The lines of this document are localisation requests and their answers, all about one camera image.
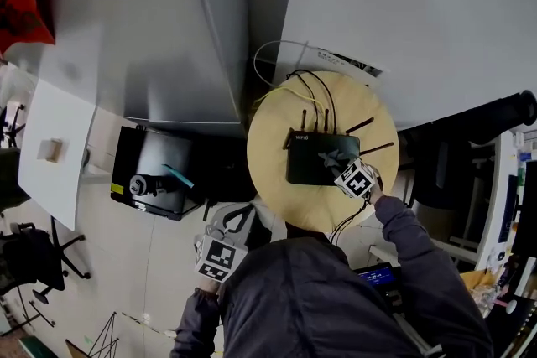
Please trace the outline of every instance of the jacket sleeve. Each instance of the jacket sleeve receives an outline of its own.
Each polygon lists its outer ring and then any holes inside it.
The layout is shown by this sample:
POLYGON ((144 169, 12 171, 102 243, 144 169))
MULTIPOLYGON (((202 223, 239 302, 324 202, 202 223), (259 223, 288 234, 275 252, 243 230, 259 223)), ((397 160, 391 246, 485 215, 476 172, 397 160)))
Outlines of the jacket sleeve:
POLYGON ((381 197, 375 209, 384 238, 397 247, 401 295, 411 324, 448 356, 493 356, 487 326, 447 253, 401 200, 381 197))
POLYGON ((218 297, 196 288, 186 300, 170 358, 210 357, 215 351, 214 339, 219 320, 218 297))

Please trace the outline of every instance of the round wooden table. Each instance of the round wooden table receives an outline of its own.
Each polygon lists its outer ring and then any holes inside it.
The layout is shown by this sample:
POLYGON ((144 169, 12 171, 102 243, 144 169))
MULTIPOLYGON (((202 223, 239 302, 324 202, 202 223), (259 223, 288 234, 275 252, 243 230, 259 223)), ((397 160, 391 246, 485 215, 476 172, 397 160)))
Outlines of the round wooden table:
MULTIPOLYGON (((374 117, 352 136, 360 139, 360 151, 393 142, 392 147, 366 154, 362 160, 376 167, 382 177, 384 193, 394 185, 399 166, 399 142, 394 121, 384 104, 365 85, 335 72, 315 72, 330 89, 336 105, 338 134, 374 117)), ((330 109, 328 132, 333 129, 331 103, 321 83, 310 74, 300 77, 315 93, 315 98, 330 109)), ((281 86, 287 86, 304 96, 308 90, 294 75, 281 86)), ((259 195, 271 211, 290 224, 310 231, 330 232, 362 207, 362 199, 351 199, 336 186, 290 184, 285 179, 287 151, 283 150, 289 128, 300 130, 302 111, 307 110, 305 130, 313 131, 315 112, 311 102, 290 91, 269 94, 256 112, 248 133, 248 167, 259 195)), ((319 130, 324 128, 320 114, 319 130)), ((351 225, 364 221, 373 213, 371 208, 357 216, 351 225)))

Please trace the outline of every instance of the person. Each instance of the person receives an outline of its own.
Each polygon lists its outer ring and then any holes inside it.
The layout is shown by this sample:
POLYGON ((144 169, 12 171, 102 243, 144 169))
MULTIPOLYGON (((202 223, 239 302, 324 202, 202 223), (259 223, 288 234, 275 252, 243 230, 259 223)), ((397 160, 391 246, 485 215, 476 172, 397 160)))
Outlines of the person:
MULTIPOLYGON (((376 185, 370 202, 397 247, 406 320, 441 346, 439 355, 492 357, 487 327, 449 256, 401 200, 376 185)), ((380 294, 323 237, 275 241, 249 252, 220 287, 202 281, 186 302, 170 357, 211 356, 220 318, 224 356, 423 356, 380 294)))

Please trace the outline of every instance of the red bag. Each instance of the red bag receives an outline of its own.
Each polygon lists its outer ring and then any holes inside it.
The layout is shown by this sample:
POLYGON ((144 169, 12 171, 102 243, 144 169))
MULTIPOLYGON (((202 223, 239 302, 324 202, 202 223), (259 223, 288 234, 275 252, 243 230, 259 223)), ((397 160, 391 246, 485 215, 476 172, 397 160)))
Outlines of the red bag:
POLYGON ((0 0, 0 55, 15 42, 55 44, 35 0, 0 0))

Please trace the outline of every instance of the white tile floor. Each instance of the white tile floor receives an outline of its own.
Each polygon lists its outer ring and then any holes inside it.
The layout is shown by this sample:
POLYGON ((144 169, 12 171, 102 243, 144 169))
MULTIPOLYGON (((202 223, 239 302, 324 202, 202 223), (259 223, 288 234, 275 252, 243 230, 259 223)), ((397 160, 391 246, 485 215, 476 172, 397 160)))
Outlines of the white tile floor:
MULTIPOLYGON (((111 171, 119 129, 126 124, 128 122, 122 118, 98 111, 89 140, 94 164, 111 171)), ((395 194, 403 194, 402 183, 398 180, 395 194)), ((86 241, 73 246, 69 256, 89 269, 91 280, 70 274, 65 280, 64 292, 49 294, 50 305, 36 304, 56 322, 56 326, 50 328, 38 319, 30 331, 59 358, 67 358, 65 339, 89 351, 115 311, 118 313, 116 331, 120 338, 118 358, 168 356, 172 339, 136 324, 123 314, 144 320, 162 333, 176 328, 185 301, 198 280, 193 272, 193 237, 204 228, 203 210, 197 210, 179 222, 169 221, 119 204, 110 199, 109 194, 107 185, 86 186, 80 192, 77 233, 86 235, 86 241)), ((285 238, 283 221, 259 198, 254 204, 263 223, 273 232, 273 240, 285 238)), ((211 209, 209 219, 217 208, 211 209)), ((50 218, 32 200, 6 211, 0 227, 6 232, 10 222, 30 221, 38 228, 50 229, 50 218)), ((59 226, 59 234, 60 241, 75 235, 62 226, 59 226)), ((374 216, 360 226, 346 229, 339 239, 339 246, 347 254, 352 268, 375 263, 368 253, 372 244, 386 245, 381 224, 374 216)), ((32 289, 43 287, 22 286, 24 301, 33 299, 32 289)), ((20 317, 22 308, 16 291, 8 293, 6 298, 20 317)), ((222 352, 222 327, 217 332, 215 344, 216 352, 222 352)))

